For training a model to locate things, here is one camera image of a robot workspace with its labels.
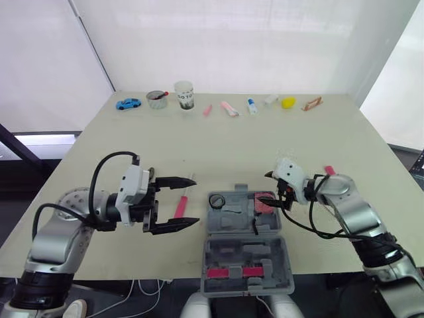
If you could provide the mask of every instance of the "red screwdriver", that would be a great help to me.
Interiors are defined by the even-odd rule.
[[[193,180],[194,174],[191,174],[190,179]],[[186,210],[187,205],[187,191],[188,187],[184,190],[184,194],[181,196],[180,202],[178,203],[177,209],[175,210],[174,218],[180,218],[184,216],[184,211]]]

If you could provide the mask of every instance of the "toothpaste tube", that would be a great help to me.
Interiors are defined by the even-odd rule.
[[[247,100],[247,108],[249,109],[249,113],[251,115],[255,115],[258,113],[258,109],[256,108],[256,106],[254,105],[254,101],[253,99],[249,98]]]
[[[226,101],[221,102],[221,107],[225,109],[228,115],[230,115],[231,117],[236,117],[240,115],[239,112],[235,108],[231,107],[231,105],[228,104]]]

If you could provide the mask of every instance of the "paper cup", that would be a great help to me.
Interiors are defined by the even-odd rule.
[[[188,110],[194,107],[193,84],[189,81],[177,81],[174,89],[182,109]]]

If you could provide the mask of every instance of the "white cable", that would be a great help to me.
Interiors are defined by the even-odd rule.
[[[133,317],[144,315],[145,313],[152,311],[158,305],[159,299],[160,299],[160,286],[159,286],[159,280],[158,280],[158,299],[156,300],[156,303],[154,303],[154,305],[151,308],[143,311],[142,313],[136,313],[135,315],[118,317],[118,318],[133,318]]]
[[[257,299],[258,301],[260,301],[261,303],[263,303],[263,304],[265,305],[265,307],[267,308],[267,310],[269,311],[270,315],[271,315],[271,316],[273,316],[273,317],[275,318],[274,314],[273,314],[273,313],[272,313],[272,311],[271,311],[270,306],[268,306],[268,304],[267,304],[267,303],[266,303],[263,299],[260,299],[260,298],[259,298],[259,296],[256,296],[256,299]]]
[[[86,318],[95,317],[97,315],[100,315],[101,313],[104,313],[105,311],[107,311],[109,309],[112,309],[112,308],[114,308],[114,307],[116,307],[116,306],[118,306],[118,305],[126,302],[127,299],[131,296],[131,293],[133,292],[134,283],[135,283],[135,280],[132,280],[130,291],[128,292],[128,295],[126,296],[126,298],[124,300],[118,301],[117,303],[114,303],[113,305],[110,305],[109,307],[106,307],[105,309],[102,309],[101,311],[98,311],[97,313],[94,313],[94,314],[92,314],[90,316],[87,316]]]
[[[162,285],[160,286],[159,290],[161,290],[162,287],[164,287],[164,284],[165,284],[165,281],[162,282]],[[138,280],[138,288],[140,288],[140,291],[146,296],[153,296],[153,295],[156,295],[159,292],[159,290],[156,290],[154,293],[148,293],[148,292],[144,291],[143,288],[141,287],[140,280]]]

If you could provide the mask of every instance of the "open tool case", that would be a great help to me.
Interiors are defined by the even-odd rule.
[[[278,210],[257,197],[269,191],[209,194],[201,292],[206,297],[292,293],[294,283]]]

